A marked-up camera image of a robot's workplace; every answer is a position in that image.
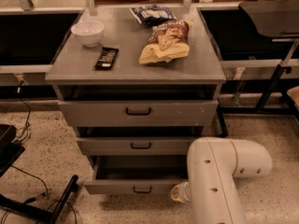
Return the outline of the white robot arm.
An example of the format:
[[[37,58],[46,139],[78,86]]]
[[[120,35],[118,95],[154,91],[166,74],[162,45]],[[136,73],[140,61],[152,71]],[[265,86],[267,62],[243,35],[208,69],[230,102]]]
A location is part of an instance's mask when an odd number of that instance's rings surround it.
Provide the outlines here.
[[[199,138],[188,149],[188,180],[170,196],[192,204],[194,224],[247,224],[234,179],[265,176],[272,168],[268,150],[256,142]]]

